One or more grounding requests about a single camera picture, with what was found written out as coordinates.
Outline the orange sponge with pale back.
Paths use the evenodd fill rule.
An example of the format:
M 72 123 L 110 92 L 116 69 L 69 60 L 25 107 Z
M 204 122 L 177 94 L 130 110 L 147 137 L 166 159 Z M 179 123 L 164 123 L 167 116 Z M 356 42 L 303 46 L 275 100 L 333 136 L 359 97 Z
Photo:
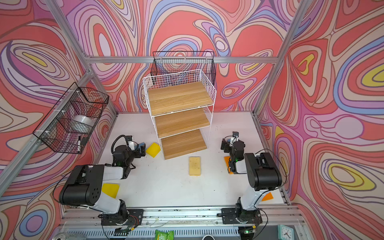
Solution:
M 189 157 L 189 175 L 200 176 L 201 175 L 201 158 Z

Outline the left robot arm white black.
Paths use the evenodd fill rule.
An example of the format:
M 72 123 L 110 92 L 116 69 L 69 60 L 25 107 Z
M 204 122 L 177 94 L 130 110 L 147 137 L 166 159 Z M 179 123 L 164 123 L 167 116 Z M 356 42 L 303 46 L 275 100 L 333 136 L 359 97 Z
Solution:
M 146 155 L 146 144 L 120 135 L 112 143 L 111 154 L 111 164 L 76 166 L 60 191 L 59 203 L 100 212 L 102 226 L 136 225 L 140 221 L 129 213 L 125 201 L 104 193 L 102 187 L 106 181 L 127 179 L 136 168 L 134 159 Z

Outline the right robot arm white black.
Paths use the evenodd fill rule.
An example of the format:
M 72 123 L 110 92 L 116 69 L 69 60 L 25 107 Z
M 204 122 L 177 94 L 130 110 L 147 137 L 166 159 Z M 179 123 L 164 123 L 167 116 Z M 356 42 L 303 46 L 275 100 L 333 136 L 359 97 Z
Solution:
M 263 150 L 257 153 L 245 153 L 245 143 L 236 136 L 222 139 L 221 150 L 229 154 L 227 171 L 229 174 L 246 175 L 250 187 L 239 197 L 235 207 L 222 209 L 222 218 L 234 218 L 240 223 L 247 223 L 260 212 L 259 204 L 270 192 L 283 185 L 283 177 L 270 153 Z

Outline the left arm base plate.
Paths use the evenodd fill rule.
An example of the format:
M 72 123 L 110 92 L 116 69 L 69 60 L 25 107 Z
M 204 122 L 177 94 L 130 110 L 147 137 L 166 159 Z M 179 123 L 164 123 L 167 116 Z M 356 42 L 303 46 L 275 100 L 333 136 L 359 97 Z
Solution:
M 143 209 L 128 209 L 113 215 L 100 214 L 98 217 L 101 219 L 102 226 L 137 227 L 142 224 L 143 215 Z

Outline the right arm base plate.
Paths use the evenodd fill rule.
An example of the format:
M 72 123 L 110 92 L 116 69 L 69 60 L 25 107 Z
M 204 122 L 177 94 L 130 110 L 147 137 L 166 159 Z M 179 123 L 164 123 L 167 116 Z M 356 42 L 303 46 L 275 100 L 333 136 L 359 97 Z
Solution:
M 236 208 L 222 208 L 217 217 L 220 217 L 225 225 L 253 224 L 258 226 L 263 222 L 259 210 L 245 211 Z

